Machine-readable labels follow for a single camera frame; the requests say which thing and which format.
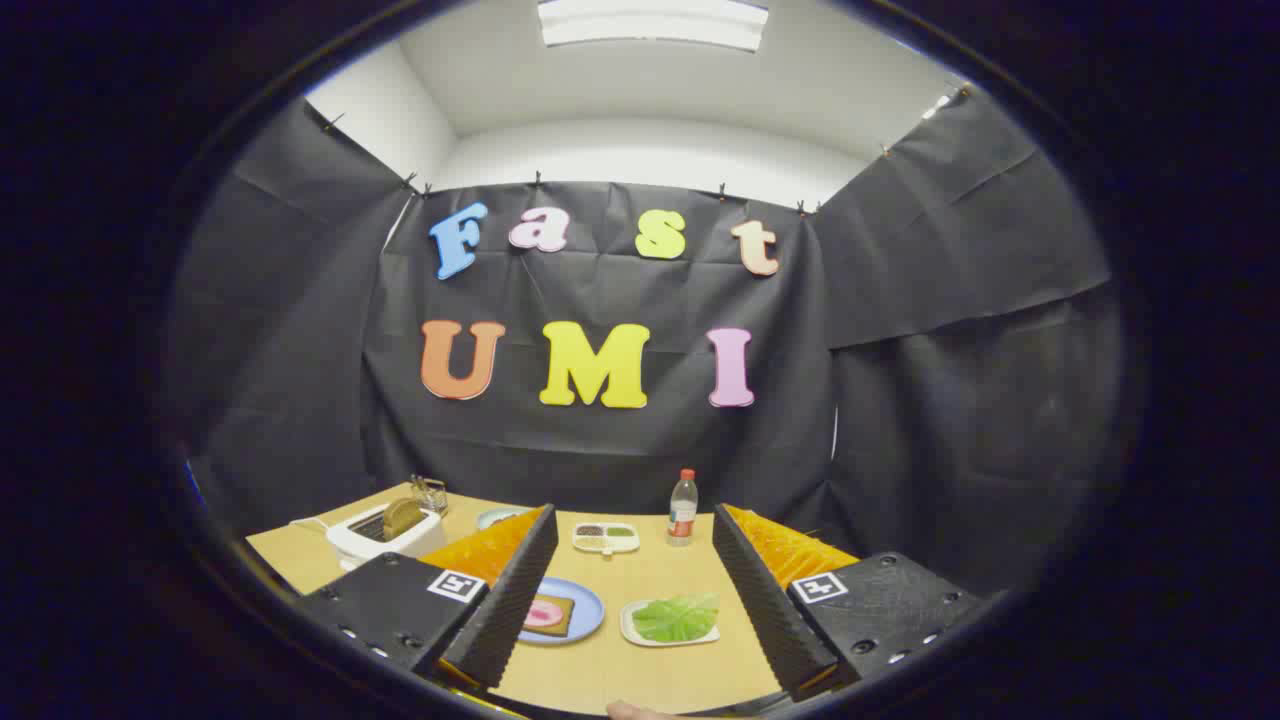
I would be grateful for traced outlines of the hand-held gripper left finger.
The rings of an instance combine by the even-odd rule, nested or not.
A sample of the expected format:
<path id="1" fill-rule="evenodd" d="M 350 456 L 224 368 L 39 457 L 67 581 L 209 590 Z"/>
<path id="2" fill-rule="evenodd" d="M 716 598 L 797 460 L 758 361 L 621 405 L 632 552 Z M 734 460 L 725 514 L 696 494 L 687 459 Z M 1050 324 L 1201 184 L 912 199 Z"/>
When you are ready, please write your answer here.
<path id="1" fill-rule="evenodd" d="M 303 596 L 300 609 L 410 673 L 495 687 L 558 539 L 556 506 L 544 503 L 420 559 L 381 553 Z"/>

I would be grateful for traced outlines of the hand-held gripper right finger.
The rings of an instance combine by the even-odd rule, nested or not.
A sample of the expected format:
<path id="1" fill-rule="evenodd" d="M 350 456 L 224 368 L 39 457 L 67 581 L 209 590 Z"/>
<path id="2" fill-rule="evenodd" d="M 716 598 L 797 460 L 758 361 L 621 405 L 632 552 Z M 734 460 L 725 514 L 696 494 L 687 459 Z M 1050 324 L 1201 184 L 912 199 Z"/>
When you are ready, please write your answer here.
<path id="1" fill-rule="evenodd" d="M 714 515 L 712 543 L 792 700 L 882 676 L 982 605 L 902 553 L 858 559 L 728 503 Z"/>

